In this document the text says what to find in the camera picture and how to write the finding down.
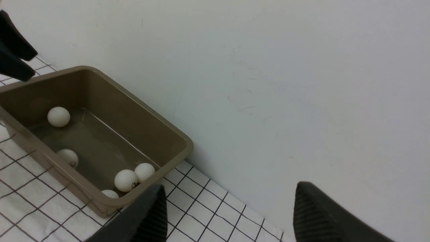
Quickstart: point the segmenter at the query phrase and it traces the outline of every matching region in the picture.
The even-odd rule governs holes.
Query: black grid line
[[[8,140],[11,140],[13,137],[15,137],[15,135],[16,134],[13,134],[12,136],[10,136],[9,138],[7,138],[7,139],[5,139],[5,140],[2,140],[2,141],[0,141],[0,144],[1,143],[3,143],[3,142],[5,142],[5,141],[8,141]]]
[[[61,225],[60,226],[58,226],[58,228],[56,228],[56,229],[54,229],[51,233],[49,233],[48,234],[48,236],[46,236],[44,239],[42,239],[40,242],[43,242],[43,241],[45,241],[47,238],[49,238],[53,233],[55,233],[59,228],[63,228],[64,230],[66,230],[63,226],[64,226],[64,224],[67,222],[67,220],[69,220],[71,217],[73,217],[75,214],[77,214],[77,213],[79,213],[79,210],[78,211],[76,211],[76,212],[74,212],[70,217],[68,217],[66,220],[64,220],[64,222],[62,222],[61,223]]]
[[[2,80],[2,81],[1,81],[1,83],[3,83],[4,81],[7,81],[7,80],[9,80],[9,79],[12,79],[12,78],[4,79],[4,80]]]
[[[3,235],[5,235],[7,232],[9,232],[9,230],[11,230],[13,227],[15,227],[15,225],[12,224],[12,226],[10,228],[8,228],[5,232],[0,234],[0,238],[3,237]]]
[[[78,205],[76,205],[76,204],[74,204],[72,201],[70,201],[68,198],[66,198],[63,194],[59,194],[61,197],[63,197],[64,199],[66,199],[67,201],[69,201],[69,203],[71,203],[71,204],[73,204],[75,207],[77,207],[79,210],[81,210],[81,209],[83,209],[85,206],[87,206],[87,204],[84,204],[84,206],[82,206],[82,207],[79,207]]]
[[[196,202],[197,198],[200,196],[200,194],[203,192],[204,188],[209,184],[209,181],[206,183],[206,185],[203,187],[203,189],[199,192],[199,195],[196,196],[196,198],[194,198],[193,202],[191,203],[191,205],[188,207],[188,209],[186,210],[186,212],[184,213],[184,215],[181,217],[181,219],[178,221],[178,223],[176,224],[176,226],[173,229],[177,229],[179,231],[181,231],[180,229],[177,228],[177,226],[181,223],[182,219],[185,217],[185,215],[189,215],[188,211],[191,209],[191,207],[193,206],[193,204]]]
[[[230,236],[229,236],[229,237],[228,237],[228,239],[227,239],[227,242],[228,242],[228,241],[230,241],[230,238],[231,238],[231,236],[233,235],[233,232],[234,232],[234,230],[236,229],[236,226],[237,226],[237,224],[239,223],[240,217],[242,217],[242,214],[243,214],[243,211],[245,211],[245,208],[246,208],[246,205],[243,207],[242,212],[240,213],[239,218],[238,218],[238,219],[237,219],[237,221],[236,221],[236,224],[235,224],[235,225],[233,225],[233,230],[231,231]]]
[[[7,138],[7,139],[5,139],[5,140],[3,140],[3,141],[0,141],[0,144],[2,144],[2,143],[4,143],[4,142],[6,142],[6,141],[8,141],[8,140],[11,140],[13,137],[15,137],[15,135],[16,134],[14,134],[14,135],[12,135],[10,138]],[[15,160],[14,158],[12,158],[10,155],[8,155],[6,152],[4,152],[3,150],[1,150],[2,151],[2,153],[3,154],[5,154],[7,157],[9,157],[10,159],[12,159],[13,161]],[[28,154],[26,154],[26,155],[24,155],[24,156],[22,156],[22,157],[20,157],[20,158],[18,158],[17,160],[19,160],[19,159],[21,159],[21,158],[24,158],[25,156],[27,156]]]
[[[38,60],[40,60],[41,62],[43,62],[46,66],[49,66],[52,70],[57,71],[57,70],[55,70],[55,68],[53,68],[53,65],[48,64],[48,63],[44,62],[41,58],[39,58],[39,56],[36,56],[36,58],[37,58]]]
[[[40,60],[42,63],[44,63],[45,65],[48,65],[48,63],[44,62],[41,58],[39,58],[39,55],[37,55],[37,56],[36,56],[36,58],[37,58],[38,60]]]
[[[188,173],[191,169],[193,169],[193,167],[194,167],[194,166],[192,166],[192,165],[191,165],[190,169],[188,169],[188,171],[187,171],[186,173]],[[175,169],[176,169],[177,171],[179,171],[180,173],[184,174],[182,171],[180,171],[180,170],[178,169],[178,167],[175,167]]]
[[[34,174],[31,172],[31,171],[29,171],[26,167],[24,167],[22,164],[20,164],[19,162],[17,162],[17,161],[19,161],[20,159],[22,159],[22,158],[24,158],[24,157],[26,157],[26,156],[28,156],[28,154],[27,155],[24,155],[23,157],[20,157],[19,159],[17,159],[17,160],[14,160],[12,157],[10,157],[8,154],[6,154],[3,150],[1,150],[0,149],[0,151],[3,153],[3,154],[5,154],[7,157],[9,157],[10,159],[12,159],[14,162],[13,163],[17,163],[19,166],[21,166],[23,169],[25,169],[27,172],[29,172],[30,174],[32,174],[33,176],[34,176]],[[18,193],[17,191],[19,190],[19,189],[21,189],[22,187],[24,187],[25,185],[23,185],[23,186],[21,186],[21,187],[19,187],[19,188],[17,188],[17,189],[13,189],[11,186],[9,186],[9,184],[7,184],[7,183],[5,183],[4,181],[2,181],[2,180],[0,180],[2,183],[4,183],[6,186],[8,186],[10,189],[12,189],[13,190],[13,192],[14,193],[16,193],[17,195],[19,195],[21,198],[23,198],[26,202],[28,202],[30,205],[32,205],[33,207],[35,207],[36,208],[36,210],[34,210],[34,211],[32,211],[31,213],[33,213],[33,212],[35,212],[35,211],[39,211],[40,213],[42,213],[43,215],[45,215],[45,216],[47,216],[49,219],[51,219],[52,221],[54,221],[55,223],[57,223],[57,224],[59,224],[60,225],[60,227],[62,227],[63,229],[65,229],[66,231],[68,231],[73,237],[75,237],[78,241],[80,241],[80,242],[82,242],[81,240],[79,240],[79,238],[77,238],[72,232],[70,232],[67,228],[65,228],[62,224],[60,224],[58,221],[56,221],[56,220],[54,220],[54,219],[52,219],[49,215],[47,215],[45,212],[43,212],[43,211],[41,211],[40,210],[40,208],[43,206],[43,205],[45,205],[49,200],[51,200],[53,197],[55,197],[56,195],[61,195],[60,194],[60,192],[62,192],[63,190],[65,190],[66,189],[66,187],[64,187],[64,188],[62,188],[61,190],[59,190],[58,192],[55,190],[55,189],[53,189],[51,186],[49,186],[47,183],[45,183],[43,180],[41,180],[39,177],[40,176],[42,176],[43,174],[45,174],[46,172],[48,172],[48,170],[45,170],[44,172],[42,172],[41,174],[39,174],[38,176],[35,176],[35,178],[34,179],[31,179],[30,181],[28,181],[25,185],[27,185],[28,183],[30,183],[31,181],[33,181],[33,180],[39,180],[40,182],[42,182],[43,184],[45,184],[47,187],[49,187],[50,189],[52,189],[54,192],[55,192],[55,195],[54,196],[52,196],[51,198],[49,198],[47,201],[45,201],[41,206],[39,206],[39,207],[36,207],[32,202],[30,202],[29,200],[27,200],[23,195],[21,195],[20,193]],[[21,218],[20,219],[20,221],[18,221],[16,224],[18,224],[19,222],[21,222],[26,216],[28,216],[29,214],[31,214],[31,213],[28,213],[28,214],[26,214],[23,218]]]
[[[12,162],[10,162],[9,164],[7,164],[7,165],[5,165],[3,168],[1,168],[0,169],[0,171],[2,171],[2,170],[4,170],[4,169],[6,169],[6,168],[8,168],[10,165],[12,165],[12,164],[14,164],[14,163],[17,163],[17,161],[19,161],[20,159],[18,159],[18,160],[12,160]]]
[[[200,237],[199,237],[199,239],[197,240],[197,241],[200,241],[200,239],[202,238],[202,236],[203,236],[203,234],[205,233],[205,230],[208,230],[209,228],[208,228],[208,226],[211,224],[211,222],[212,222],[212,219],[214,218],[214,216],[215,216],[215,214],[216,214],[216,212],[218,212],[218,209],[219,209],[219,207],[221,207],[221,204],[222,204],[222,202],[224,201],[224,198],[225,197],[227,197],[227,194],[228,193],[226,193],[225,194],[225,196],[223,197],[223,199],[221,200],[221,203],[218,205],[218,208],[216,209],[216,211],[215,211],[215,213],[212,215],[212,218],[209,220],[209,222],[208,222],[208,225],[207,226],[205,226],[205,229],[203,229],[203,232],[202,232],[202,234],[200,235]],[[215,233],[215,232],[213,232],[214,234],[216,234],[218,237],[220,237],[222,240],[224,240],[225,241],[225,239],[223,239],[221,236],[219,236],[217,233]]]
[[[52,190],[55,191],[55,189],[53,189],[51,186],[49,186],[45,181],[39,179],[42,183],[44,183],[46,186],[48,186],[49,188],[51,188]],[[71,203],[73,206],[78,208],[78,212],[81,211],[85,216],[89,217],[90,219],[92,219],[94,222],[96,222],[98,225],[103,226],[102,224],[100,224],[99,222],[97,222],[93,217],[89,216],[88,214],[86,214],[84,211],[82,211],[82,209],[84,209],[87,204],[85,204],[83,207],[79,207],[78,205],[74,204],[72,201],[70,201],[69,199],[67,199],[63,194],[61,194],[62,191],[64,191],[65,189],[67,189],[67,186],[65,186],[64,188],[62,188],[59,192],[57,192],[57,194],[59,196],[61,196],[62,198],[64,198],[66,201],[68,201],[69,203]]]
[[[95,220],[95,218],[93,218],[93,217],[91,217],[91,216],[89,216],[88,214],[86,214],[82,209],[80,209],[80,211],[83,213],[83,214],[85,214],[87,217],[89,217],[89,218],[91,218],[94,222],[96,222],[98,225],[100,225],[101,227],[103,227],[104,226],[104,224],[101,224],[101,223],[99,223],[97,220]]]
[[[278,239],[278,237],[276,236],[276,235],[274,235],[274,234],[272,234],[271,232],[269,232],[267,229],[265,229],[262,225],[261,225],[261,228],[264,230],[264,231],[266,231],[268,234],[271,234],[271,235],[273,235],[273,237],[275,237],[276,239]]]
[[[257,236],[255,237],[255,241],[257,241],[258,236],[260,235],[261,232],[261,228],[263,227],[263,223],[261,223],[260,229],[258,230]]]
[[[120,212],[117,210],[116,213],[114,213],[107,221],[105,224],[102,225],[102,227],[106,226],[106,224],[108,224],[111,220],[114,219],[114,217],[116,217]]]
[[[178,168],[175,168],[179,173],[181,173],[181,174],[184,174],[182,171],[180,171]],[[188,179],[190,179],[191,181],[193,181],[194,183],[196,183],[197,185],[199,185],[199,186],[201,186],[201,187],[203,187],[202,185],[200,185],[200,183],[198,183],[198,182],[196,182],[196,181],[194,181],[191,177],[189,177],[189,176],[187,176],[188,177]]]
[[[20,227],[18,227],[14,222],[12,222],[8,217],[6,217],[6,216],[4,216],[4,214],[2,214],[1,212],[0,212],[0,214],[3,216],[3,217],[5,217],[6,218],[6,220],[8,220],[10,223],[12,223],[13,224],[13,226],[12,227],[10,227],[9,228],[9,230],[11,230],[13,227],[16,227],[16,228],[18,228],[20,231],[22,231],[24,234],[26,234],[30,239],[32,239],[32,240],[34,240],[35,242],[38,242],[35,238],[33,238],[32,236],[30,236],[27,232],[25,232],[23,229],[21,229]]]
[[[169,221],[167,221],[167,223],[172,225],[173,229],[170,231],[170,233],[168,233],[166,238],[168,238],[170,236],[170,234],[173,233],[173,230],[175,230],[175,226],[172,223],[170,223]]]
[[[9,77],[9,76],[6,76],[6,75],[3,75],[3,76],[5,76],[5,77],[7,77],[6,79],[3,79],[3,80],[1,80],[1,81],[6,81],[6,80],[9,80],[9,79],[11,79],[12,77]]]
[[[42,67],[40,67],[40,68],[37,68],[37,69],[33,69],[34,71],[37,71],[37,70],[40,70],[40,69],[42,69],[42,68],[45,68],[45,67],[47,67],[48,65],[44,65],[44,66],[42,66]]]
[[[166,177],[165,177],[165,179],[167,180],[167,181],[169,181],[170,183],[172,183],[173,185],[174,185],[174,183],[173,182],[171,182],[170,180],[168,180]],[[205,208],[207,208],[209,211],[211,211],[211,212],[213,212],[211,209],[209,209],[208,207],[206,207],[204,204],[202,204],[200,201],[198,201],[197,200],[197,198],[200,196],[200,194],[202,193],[202,191],[203,190],[206,190],[206,191],[208,191],[208,192],[210,192],[209,190],[207,190],[206,189],[206,186],[209,184],[209,182],[210,182],[211,180],[209,180],[209,181],[207,181],[207,183],[206,183],[206,185],[204,186],[204,187],[202,187],[201,185],[199,185],[199,186],[201,186],[203,189],[200,191],[200,193],[199,193],[199,195],[196,197],[196,198],[193,198],[191,195],[189,195],[186,191],[184,191],[184,190],[182,190],[180,187],[178,187],[178,186],[175,186],[175,188],[173,189],[173,190],[175,190],[176,188],[177,189],[179,189],[179,190],[181,190],[183,193],[185,193],[186,195],[188,195],[188,196],[190,196],[192,199],[194,199],[194,201],[193,201],[193,203],[190,205],[190,207],[188,208],[188,210],[191,208],[191,206],[194,204],[194,202],[198,202],[198,203],[200,203],[203,207],[205,207]],[[180,207],[178,207],[176,204],[174,204],[173,202],[171,202],[170,200],[168,200],[172,205],[174,205],[175,207],[177,207],[179,210],[181,210],[182,212],[184,212],[185,214],[187,214],[187,211],[184,211],[184,210],[182,210]],[[224,201],[224,199],[222,199],[221,200],[221,203],[219,204],[219,206],[218,206],[218,208],[217,208],[217,210],[216,210],[216,212],[218,211],[218,209],[220,208],[220,206],[223,204],[223,203],[225,203],[226,205],[228,205],[228,206],[230,206],[232,209],[234,209],[235,211],[237,211],[235,208],[233,208],[231,205],[229,205],[228,203],[226,203],[225,201]],[[246,208],[246,205],[243,207],[243,210],[242,210],[242,212],[239,212],[239,211],[237,211],[238,213],[240,213],[241,215],[239,216],[239,218],[238,218],[238,220],[237,220],[237,222],[236,222],[236,225],[237,225],[237,223],[239,222],[239,220],[240,220],[240,217],[241,216],[243,216],[243,217],[245,217],[246,219],[248,219],[248,220],[250,220],[250,221],[252,221],[251,219],[249,219],[249,218],[247,218],[245,215],[243,215],[243,212],[244,212],[244,210],[245,210],[245,208]],[[226,220],[224,217],[222,217],[222,216],[219,216],[218,214],[216,214],[216,212],[214,213],[214,215],[216,215],[216,216],[218,216],[219,218],[221,218],[221,219],[223,219],[224,221],[226,221],[228,224],[230,224],[231,226],[233,226],[233,230],[232,230],[232,232],[231,232],[231,234],[230,234],[230,236],[229,236],[229,238],[231,237],[231,235],[232,235],[232,233],[233,233],[233,231],[234,231],[234,229],[237,229],[239,232],[241,232],[242,234],[244,234],[246,237],[248,237],[250,240],[253,240],[253,241],[255,241],[256,239],[252,239],[251,237],[249,237],[247,234],[245,234],[243,231],[241,231],[241,230],[239,230],[237,227],[236,227],[236,225],[233,225],[232,223],[230,223],[228,220]],[[190,217],[192,217],[192,218],[194,218],[195,220],[197,220],[200,224],[202,224],[204,227],[206,227],[206,229],[208,229],[208,230],[210,230],[211,232],[213,232],[214,234],[216,234],[218,237],[220,237],[217,233],[215,233],[214,231],[212,231],[211,229],[209,229],[209,228],[207,228],[207,226],[209,225],[209,223],[210,223],[210,221],[209,221],[209,223],[208,223],[208,225],[205,225],[205,224],[203,224],[202,222],[200,222],[197,218],[195,218],[194,216],[191,216],[191,215],[189,215],[189,214],[187,214],[188,216],[190,216]],[[260,224],[258,224],[258,223],[256,223],[256,222],[254,222],[254,221],[252,221],[253,223],[255,223],[256,225],[258,225],[259,227],[260,227],[260,229],[261,229],[261,226],[262,226],[262,224],[263,223],[261,223],[261,225]]]
[[[37,71],[35,71],[39,76],[42,76],[42,75],[45,75],[45,74],[40,74],[39,72],[37,72]]]
[[[186,193],[185,191],[183,191],[182,189],[180,189],[179,187],[177,187],[177,189],[181,190],[183,193],[185,193],[186,195],[190,196],[188,193]],[[181,210],[182,212],[184,212],[184,215],[181,217],[181,219],[178,221],[177,225],[179,224],[179,222],[182,220],[182,218],[185,215],[188,215],[190,217],[192,217],[193,219],[195,219],[198,223],[200,223],[201,225],[203,225],[207,230],[211,231],[212,233],[216,234],[218,237],[220,237],[217,233],[215,233],[214,231],[212,231],[210,228],[207,228],[207,226],[209,225],[209,223],[207,225],[205,225],[204,223],[200,222],[200,220],[198,220],[196,217],[194,217],[193,215],[188,214],[187,212],[191,209],[191,207],[193,206],[194,202],[198,202],[199,204],[201,204],[203,207],[205,207],[206,209],[208,209],[209,211],[211,211],[213,214],[215,214],[215,212],[213,212],[212,210],[210,210],[209,208],[207,208],[205,205],[203,205],[201,202],[197,201],[197,198],[200,196],[200,194],[203,192],[204,189],[202,189],[199,193],[199,195],[196,198],[193,198],[192,196],[190,196],[193,199],[193,202],[191,203],[191,205],[189,206],[189,208],[187,209],[187,211],[184,211],[182,208],[178,207],[175,203],[171,202],[170,200],[167,199],[168,202],[170,202],[173,206],[175,206],[177,209]]]

